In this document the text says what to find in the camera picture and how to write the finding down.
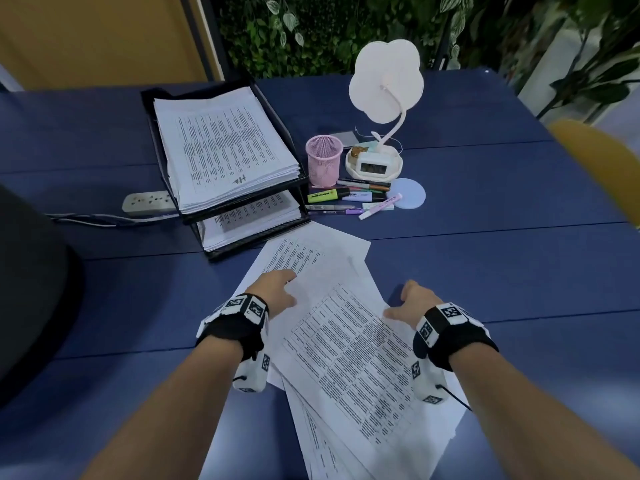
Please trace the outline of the person's left hand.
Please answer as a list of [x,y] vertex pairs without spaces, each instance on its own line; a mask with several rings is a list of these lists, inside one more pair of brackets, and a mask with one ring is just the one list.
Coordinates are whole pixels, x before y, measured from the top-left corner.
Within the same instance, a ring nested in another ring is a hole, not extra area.
[[285,286],[295,278],[296,273],[292,269],[280,269],[262,273],[245,290],[245,293],[257,296],[265,302],[268,307],[269,318],[274,319],[284,310],[296,306],[296,298],[285,290]]

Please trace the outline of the light blue round coaster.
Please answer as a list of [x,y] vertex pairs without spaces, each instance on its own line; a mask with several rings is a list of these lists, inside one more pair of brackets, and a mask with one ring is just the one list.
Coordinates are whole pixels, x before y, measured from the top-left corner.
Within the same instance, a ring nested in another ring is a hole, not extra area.
[[416,180],[396,178],[390,183],[387,198],[393,200],[396,209],[412,210],[424,204],[426,191]]

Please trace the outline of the black chair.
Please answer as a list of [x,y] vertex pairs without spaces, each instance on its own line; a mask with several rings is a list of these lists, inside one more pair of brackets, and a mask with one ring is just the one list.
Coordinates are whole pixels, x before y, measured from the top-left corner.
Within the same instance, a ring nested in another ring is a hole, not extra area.
[[83,261],[55,224],[0,184],[0,409],[57,354],[84,290]]

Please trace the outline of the thin stack of printed papers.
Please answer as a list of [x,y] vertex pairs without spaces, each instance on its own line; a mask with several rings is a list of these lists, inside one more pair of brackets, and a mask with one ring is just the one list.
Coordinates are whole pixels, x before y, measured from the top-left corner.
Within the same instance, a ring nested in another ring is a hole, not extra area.
[[197,226],[204,251],[215,251],[302,216],[300,204],[289,191],[283,191],[210,217]]

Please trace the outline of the paper sheet with small print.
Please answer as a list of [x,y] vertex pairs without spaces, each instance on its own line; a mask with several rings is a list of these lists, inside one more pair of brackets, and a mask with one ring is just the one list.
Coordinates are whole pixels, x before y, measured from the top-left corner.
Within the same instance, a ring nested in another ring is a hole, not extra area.
[[334,255],[363,262],[371,242],[318,223],[308,223],[270,239],[237,286],[243,292],[262,273],[275,269],[292,269],[300,273],[306,267]]

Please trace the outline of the thick stack of printed papers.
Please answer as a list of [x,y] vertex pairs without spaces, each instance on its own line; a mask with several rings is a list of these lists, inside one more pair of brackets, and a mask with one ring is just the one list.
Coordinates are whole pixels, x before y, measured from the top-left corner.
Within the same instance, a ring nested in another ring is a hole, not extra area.
[[288,149],[250,86],[213,97],[153,97],[169,184],[183,214],[297,179]]

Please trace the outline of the small white digital clock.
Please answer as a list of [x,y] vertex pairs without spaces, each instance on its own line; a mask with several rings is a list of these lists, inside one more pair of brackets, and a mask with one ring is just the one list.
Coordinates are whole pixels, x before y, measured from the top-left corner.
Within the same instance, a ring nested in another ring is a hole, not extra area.
[[360,152],[357,156],[356,170],[359,174],[385,176],[388,171],[387,155],[377,152]]

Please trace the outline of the person's right hand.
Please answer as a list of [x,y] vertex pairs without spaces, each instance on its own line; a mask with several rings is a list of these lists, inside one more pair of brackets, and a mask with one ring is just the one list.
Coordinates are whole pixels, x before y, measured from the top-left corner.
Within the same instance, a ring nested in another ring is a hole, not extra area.
[[434,291],[421,286],[414,280],[405,282],[401,291],[401,301],[402,305],[409,305],[413,309],[413,321],[401,321],[412,330],[417,329],[418,323],[430,309],[444,303]]

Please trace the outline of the white power strip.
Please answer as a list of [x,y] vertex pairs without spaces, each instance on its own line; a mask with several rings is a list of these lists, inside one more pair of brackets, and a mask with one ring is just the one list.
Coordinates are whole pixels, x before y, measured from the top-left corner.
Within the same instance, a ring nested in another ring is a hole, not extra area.
[[177,213],[176,206],[167,191],[129,194],[124,198],[122,211],[130,217],[153,217]]

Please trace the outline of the person's right forearm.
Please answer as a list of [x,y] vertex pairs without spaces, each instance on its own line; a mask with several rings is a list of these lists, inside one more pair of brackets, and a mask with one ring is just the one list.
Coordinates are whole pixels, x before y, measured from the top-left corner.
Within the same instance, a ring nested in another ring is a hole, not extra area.
[[640,480],[640,467],[493,348],[471,344],[449,362],[511,480]]

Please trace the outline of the person's left forearm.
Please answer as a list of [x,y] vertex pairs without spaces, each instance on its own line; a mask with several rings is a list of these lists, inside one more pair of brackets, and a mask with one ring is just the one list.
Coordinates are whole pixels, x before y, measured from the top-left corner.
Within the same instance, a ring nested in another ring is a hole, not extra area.
[[81,480],[198,480],[243,357],[208,337],[119,428]]

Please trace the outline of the green plant wall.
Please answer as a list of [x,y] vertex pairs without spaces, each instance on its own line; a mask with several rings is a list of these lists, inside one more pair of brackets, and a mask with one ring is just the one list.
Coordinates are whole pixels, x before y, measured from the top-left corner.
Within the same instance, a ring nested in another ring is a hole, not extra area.
[[446,40],[457,50],[481,0],[212,0],[236,69],[254,78],[352,73],[372,41],[411,41],[432,69]]

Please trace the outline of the printed table paper sheet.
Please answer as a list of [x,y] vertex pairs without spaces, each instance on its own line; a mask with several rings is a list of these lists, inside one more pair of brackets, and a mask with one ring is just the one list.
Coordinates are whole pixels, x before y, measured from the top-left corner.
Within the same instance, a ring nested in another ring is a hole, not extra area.
[[467,409],[452,372],[417,363],[413,331],[386,304],[339,283],[309,296],[269,327],[273,362],[375,480],[430,480]]

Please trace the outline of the black pen with orange end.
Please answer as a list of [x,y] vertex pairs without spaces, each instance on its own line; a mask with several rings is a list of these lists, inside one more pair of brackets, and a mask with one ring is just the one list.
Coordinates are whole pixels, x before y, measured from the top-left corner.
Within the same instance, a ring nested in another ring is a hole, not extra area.
[[357,180],[352,178],[338,179],[337,185],[343,185],[346,187],[355,187],[366,189],[370,191],[388,192],[390,190],[390,184],[384,182],[368,182],[366,180]]

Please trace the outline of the large-leaf potted plant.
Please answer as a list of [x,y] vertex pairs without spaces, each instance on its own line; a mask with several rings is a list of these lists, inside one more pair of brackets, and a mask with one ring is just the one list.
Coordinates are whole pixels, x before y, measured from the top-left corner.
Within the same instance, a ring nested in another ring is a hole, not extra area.
[[580,119],[640,85],[640,0],[508,0],[500,69],[538,120]]

